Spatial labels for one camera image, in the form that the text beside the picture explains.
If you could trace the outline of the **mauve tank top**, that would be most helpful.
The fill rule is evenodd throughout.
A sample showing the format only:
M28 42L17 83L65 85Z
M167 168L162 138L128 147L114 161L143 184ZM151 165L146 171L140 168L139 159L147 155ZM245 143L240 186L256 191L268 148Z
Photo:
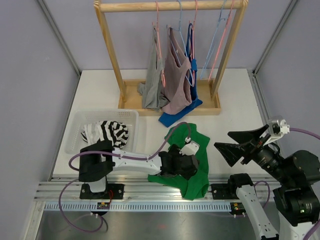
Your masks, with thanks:
M192 103L189 75L191 63L180 48L173 29L168 29L168 49L164 64L165 87L163 95L169 103L162 111L175 115Z

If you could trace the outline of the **pink hanger with green top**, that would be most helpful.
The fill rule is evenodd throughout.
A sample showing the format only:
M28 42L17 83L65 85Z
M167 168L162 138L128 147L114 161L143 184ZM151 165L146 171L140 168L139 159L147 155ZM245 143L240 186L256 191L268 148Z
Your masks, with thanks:
M220 39L220 42L219 42L219 45L218 45L218 48L217 48L217 51L216 51L216 55L215 55L215 58L214 58L214 61L213 61L213 64L212 64L212 67L211 67L211 70L210 70L210 73L209 73L208 80L211 79L213 71L214 71L214 68L215 68L215 66L216 66L216 64L218 62L218 58L219 58L219 55L220 55L220 52L221 52L221 49L222 49L222 45L223 45L223 42L224 42L225 37L227 35L227 30L228 30L228 27L230 25L230 21L232 19L232 11L233 11L234 5L235 5L235 0L232 0L227 19L225 21L225 27L223 29L223 33L222 33L222 36L221 36L221 39Z

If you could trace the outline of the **black white striped tank top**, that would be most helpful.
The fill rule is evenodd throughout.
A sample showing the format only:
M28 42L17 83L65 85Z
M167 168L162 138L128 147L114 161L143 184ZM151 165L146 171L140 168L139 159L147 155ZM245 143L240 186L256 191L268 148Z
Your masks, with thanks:
M80 132L88 145L108 140L114 148L123 149L129 138L128 127L118 121L103 120L85 124Z

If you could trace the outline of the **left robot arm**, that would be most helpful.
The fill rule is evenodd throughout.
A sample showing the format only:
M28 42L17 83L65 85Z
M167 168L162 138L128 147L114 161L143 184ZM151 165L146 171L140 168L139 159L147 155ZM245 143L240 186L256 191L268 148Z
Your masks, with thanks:
M173 144L168 151L151 156L115 148L104 140L80 150L78 179L89 185L90 193L97 199L103 199L108 194L107 175L112 171L182 176L188 180L199 168L196 158L199 149L200 146L191 141L183 147Z

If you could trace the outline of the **green tank top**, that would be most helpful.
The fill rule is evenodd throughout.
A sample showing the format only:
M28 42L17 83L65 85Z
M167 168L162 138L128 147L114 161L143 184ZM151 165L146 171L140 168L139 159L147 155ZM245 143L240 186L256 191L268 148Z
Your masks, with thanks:
M177 188L180 190L181 196L186 200L195 200L203 198L209 187L209 163L207 146L210 138L197 131L197 125L194 123L182 123L170 128L167 135L164 137L170 146L177 145L183 147L185 139L190 134L192 141L199 145L199 150L195 154L199 161L198 170L190 179L177 175L174 177L149 175L147 180L152 183L158 183L165 186Z

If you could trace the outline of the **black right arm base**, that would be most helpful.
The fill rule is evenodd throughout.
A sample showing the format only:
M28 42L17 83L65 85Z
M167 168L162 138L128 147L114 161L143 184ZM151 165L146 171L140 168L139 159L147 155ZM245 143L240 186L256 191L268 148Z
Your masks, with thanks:
M210 185L212 198L214 200L238 200L236 190L245 185L254 185L247 173L232 174L227 183L213 183Z

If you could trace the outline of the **light blue hanger with striped top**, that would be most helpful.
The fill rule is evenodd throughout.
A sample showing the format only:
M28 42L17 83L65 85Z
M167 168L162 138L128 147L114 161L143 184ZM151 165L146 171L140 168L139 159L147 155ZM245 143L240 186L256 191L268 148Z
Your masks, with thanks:
M220 9L220 12L219 12L217 24L214 29L214 33L213 33L213 36L211 39L211 43L210 43L206 58L205 58L205 62L203 64L201 72L200 72L200 77L199 77L200 80L204 79L205 73L207 72L207 70L211 71L213 62L215 60L217 48L219 46L223 31L225 28L226 20L228 18L228 14L229 14L225 10L226 4L227 4L227 1L224 0L222 3L222 7Z

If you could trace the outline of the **blue tank top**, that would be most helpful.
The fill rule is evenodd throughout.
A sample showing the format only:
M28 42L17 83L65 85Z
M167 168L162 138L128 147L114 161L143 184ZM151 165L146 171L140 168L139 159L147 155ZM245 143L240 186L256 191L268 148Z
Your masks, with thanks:
M186 54L187 54L187 58L190 60L190 42L189 42L189 37L191 36L191 27L192 24L190 23L188 25L188 32L187 32L187 40L186 40ZM171 115L171 114L167 114L165 112L163 112L162 108L162 115L159 118L159 122L162 123L165 127L170 127L171 125L173 125L173 123L177 122L178 120L182 119L185 115L189 114L191 111L193 111L195 108L199 107L200 105L202 105L203 101L199 99L198 97L198 92L197 92L197 72L198 72L198 66L197 66L197 61L196 61L196 80L195 80L195 84L194 87L190 86L190 94L191 94L191 99L192 99L192 103L185 107L182 111L180 111L177 114Z

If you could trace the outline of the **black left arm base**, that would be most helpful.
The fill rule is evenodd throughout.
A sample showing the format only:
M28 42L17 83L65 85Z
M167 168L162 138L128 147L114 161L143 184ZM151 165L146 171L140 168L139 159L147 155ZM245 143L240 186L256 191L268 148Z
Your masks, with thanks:
M79 198L81 200L122 200L124 197L124 185L120 183L108 183L106 190L102 192L92 192L90 185L81 185Z

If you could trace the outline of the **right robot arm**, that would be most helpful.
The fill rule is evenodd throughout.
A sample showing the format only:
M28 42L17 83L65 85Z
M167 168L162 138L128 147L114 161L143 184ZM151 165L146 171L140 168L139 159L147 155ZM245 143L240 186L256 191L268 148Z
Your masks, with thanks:
M308 240L320 226L320 201L312 185L320 180L319 158L307 150L298 150L284 158L275 141L290 132L283 120L247 131L230 131L234 143L216 142L230 167L255 162L280 184L272 190L278 211L280 230L277 231L259 203L255 184L247 173L232 174L224 190L243 205L258 240Z

